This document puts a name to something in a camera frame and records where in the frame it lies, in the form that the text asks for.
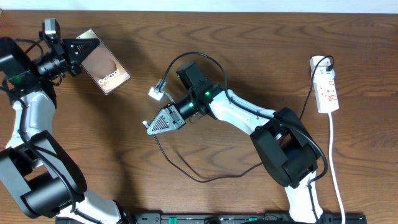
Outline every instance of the brown wood surface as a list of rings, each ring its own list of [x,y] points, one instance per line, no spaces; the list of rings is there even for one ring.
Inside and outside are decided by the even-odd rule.
[[[57,18],[64,38],[93,28],[132,75],[109,96],[85,73],[68,76],[56,88],[53,135],[80,166],[89,188],[103,197],[133,212],[288,210],[284,189],[263,167],[209,184],[198,184],[172,167],[141,124],[165,104],[147,92],[174,57],[196,50],[224,66],[229,87],[243,98],[299,113],[310,84],[309,59],[332,54],[340,100],[334,113],[334,158],[345,209],[366,214],[369,223],[396,223],[397,15],[4,11],[0,36],[37,40],[48,17]],[[175,67],[193,59],[214,82],[223,81],[217,68],[200,57],[186,57]],[[168,91],[179,98],[186,91],[173,75],[175,67]],[[15,114],[5,94],[0,96],[0,145],[5,146]],[[328,118],[317,113],[314,95],[303,123],[327,155]],[[209,117],[159,139],[173,161],[188,170],[180,154],[205,179],[240,174],[260,161],[248,135]],[[339,212],[330,172],[317,182],[317,191],[324,210]],[[29,220],[0,184],[0,223],[33,221],[54,222]]]

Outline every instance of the white power strip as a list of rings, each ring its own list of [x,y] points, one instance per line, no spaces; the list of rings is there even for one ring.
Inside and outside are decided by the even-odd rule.
[[[315,89],[315,97],[317,99],[317,106],[319,113],[331,113],[339,108],[337,100],[337,92],[335,86],[335,71],[327,71],[326,68],[331,65],[330,59],[322,60],[315,74],[313,72],[317,63],[323,59],[324,56],[314,56],[310,60],[311,74],[314,75],[313,86]]]

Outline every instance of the wood grain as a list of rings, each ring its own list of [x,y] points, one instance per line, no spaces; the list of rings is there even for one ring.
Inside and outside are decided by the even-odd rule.
[[[229,87],[243,98],[265,108],[288,106],[299,112],[310,83],[308,60],[332,54],[340,100],[334,113],[334,160],[345,209],[366,214],[368,223],[396,223],[398,16],[5,11],[1,36],[37,39],[48,17],[57,18],[64,38],[93,28],[133,75],[109,96],[86,74],[68,76],[56,89],[53,135],[80,166],[89,188],[100,195],[133,212],[288,210],[284,189],[262,167],[241,179],[198,184],[168,164],[141,124],[163,106],[147,92],[174,57],[196,50],[224,66]],[[196,60],[214,82],[222,82],[217,68],[203,58],[187,57],[176,67],[189,60]],[[173,73],[167,82],[174,97],[185,94]],[[3,93],[0,104],[0,145],[5,146],[15,115]],[[317,113],[313,96],[303,122],[327,154],[328,118]],[[171,160],[188,170],[180,154],[206,179],[239,174],[260,161],[249,136],[211,118],[159,139]],[[324,210],[339,212],[330,173],[317,182],[317,191]],[[0,202],[0,223],[32,222],[3,185]]]

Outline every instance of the white cable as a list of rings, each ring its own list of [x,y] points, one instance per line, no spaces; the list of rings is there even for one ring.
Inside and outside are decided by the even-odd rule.
[[[329,142],[330,171],[331,171],[331,177],[333,179],[333,184],[334,184],[335,190],[336,190],[338,206],[340,207],[341,224],[345,224],[346,223],[346,214],[344,212],[343,202],[341,201],[340,191],[338,190],[335,167],[333,165],[333,151],[332,151],[333,150],[333,119],[331,117],[331,113],[328,113],[328,115],[329,115],[329,126],[330,126],[330,142]]]

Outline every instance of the wooden table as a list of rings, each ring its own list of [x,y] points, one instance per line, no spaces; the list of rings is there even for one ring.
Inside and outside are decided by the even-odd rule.
[[[334,158],[345,209],[366,214],[369,223],[396,223],[398,16],[5,11],[0,36],[37,40],[41,23],[49,17],[57,18],[64,38],[93,28],[133,77],[109,96],[85,73],[68,76],[56,88],[53,135],[79,165],[89,188],[103,197],[133,212],[288,210],[284,189],[263,167],[240,179],[209,184],[198,184],[172,167],[141,124],[166,103],[150,99],[147,92],[174,57],[196,50],[224,66],[229,87],[238,95],[265,108],[288,106],[299,113],[310,84],[309,59],[332,54],[340,100],[334,113]],[[196,60],[214,82],[223,81],[211,62],[185,57],[167,79],[175,98],[186,91],[174,70],[189,60]],[[5,146],[15,115],[3,93],[0,104],[0,145]],[[317,112],[314,95],[303,123],[327,154],[328,116]],[[193,174],[184,159],[204,179],[240,174],[260,161],[248,135],[210,117],[159,139],[171,160]],[[325,211],[340,212],[330,172],[317,182],[317,191]],[[3,185],[0,202],[0,223],[33,221]]]

